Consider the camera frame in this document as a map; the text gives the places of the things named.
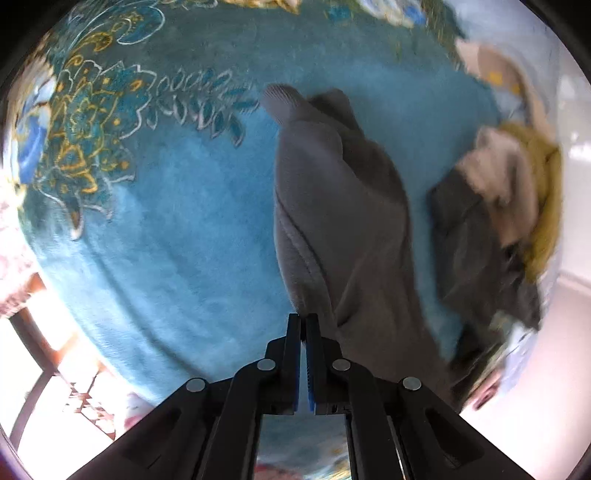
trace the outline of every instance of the pile of clothes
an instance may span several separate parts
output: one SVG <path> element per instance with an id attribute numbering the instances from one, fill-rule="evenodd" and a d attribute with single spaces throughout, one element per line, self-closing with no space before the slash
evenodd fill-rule
<path id="1" fill-rule="evenodd" d="M 491 69 L 505 67 L 501 77 L 527 93 L 538 115 L 536 94 L 514 66 L 494 51 L 484 58 Z M 322 334 L 377 377 L 415 375 L 460 409 L 540 327 L 536 281 L 558 241 L 561 212 L 560 151 L 542 132 L 545 117 L 538 128 L 482 127 L 474 149 L 429 193 L 439 296 L 463 320 L 446 364 L 415 291 L 395 160 L 364 136 L 339 90 L 304 99 L 271 85 L 261 103 L 281 127 L 275 247 L 293 305 L 317 313 Z"/>
<path id="2" fill-rule="evenodd" d="M 517 66 L 495 50 L 460 41 L 466 67 L 522 93 L 527 123 L 482 127 L 474 149 L 431 191 L 437 284 L 464 321 L 450 364 L 454 399 L 464 403 L 540 328 L 537 280 L 559 238 L 561 155 L 542 104 Z"/>

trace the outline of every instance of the pink cloth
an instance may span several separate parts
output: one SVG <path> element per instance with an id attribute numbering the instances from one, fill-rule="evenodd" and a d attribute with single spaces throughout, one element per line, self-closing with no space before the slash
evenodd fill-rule
<path id="1" fill-rule="evenodd" d="M 123 435 L 150 413 L 154 407 L 139 395 L 130 392 L 125 396 L 123 409 L 115 412 L 115 432 L 117 438 Z"/>
<path id="2" fill-rule="evenodd" d="M 35 256 L 25 243 L 16 207 L 8 201 L 9 186 L 0 178 L 0 319 L 19 311 L 27 301 L 27 284 L 37 272 Z"/>

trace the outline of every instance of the yellow fabric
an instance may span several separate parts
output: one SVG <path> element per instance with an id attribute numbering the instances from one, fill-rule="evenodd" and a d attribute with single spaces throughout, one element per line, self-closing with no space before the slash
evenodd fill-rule
<path id="1" fill-rule="evenodd" d="M 505 122 L 499 127 L 527 151 L 534 174 L 540 216 L 524 252 L 525 273 L 535 281 L 545 270 L 560 234 L 562 213 L 562 156 L 558 145 L 525 125 Z"/>

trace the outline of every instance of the gray towel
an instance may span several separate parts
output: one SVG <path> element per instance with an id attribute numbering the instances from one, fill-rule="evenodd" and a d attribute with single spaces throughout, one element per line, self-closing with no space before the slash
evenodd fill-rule
<path id="1" fill-rule="evenodd" d="M 450 401 L 414 288 L 406 194 L 339 90 L 309 101 L 284 85 L 262 104 L 281 125 L 275 246 L 300 314 L 317 313 L 343 354 L 390 381 L 412 375 Z"/>

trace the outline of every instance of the beige cloth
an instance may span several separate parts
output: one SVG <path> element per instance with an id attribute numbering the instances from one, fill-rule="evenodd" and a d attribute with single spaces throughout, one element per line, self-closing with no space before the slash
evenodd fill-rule
<path id="1" fill-rule="evenodd" d="M 540 215 L 523 259 L 527 278 L 534 281 L 545 271 L 560 236 L 562 157 L 558 145 L 532 128 L 505 122 L 499 129 L 519 141 L 532 166 Z"/>
<path id="2" fill-rule="evenodd" d="M 518 140 L 482 127 L 475 149 L 456 168 L 484 198 L 502 247 L 529 237 L 538 220 L 538 196 L 531 162 Z"/>
<path id="3" fill-rule="evenodd" d="M 550 142 L 556 132 L 548 122 L 544 104 L 523 70 L 494 48 L 476 42 L 456 40 L 456 49 L 466 71 L 492 86 L 504 88 L 525 100 L 531 127 Z"/>

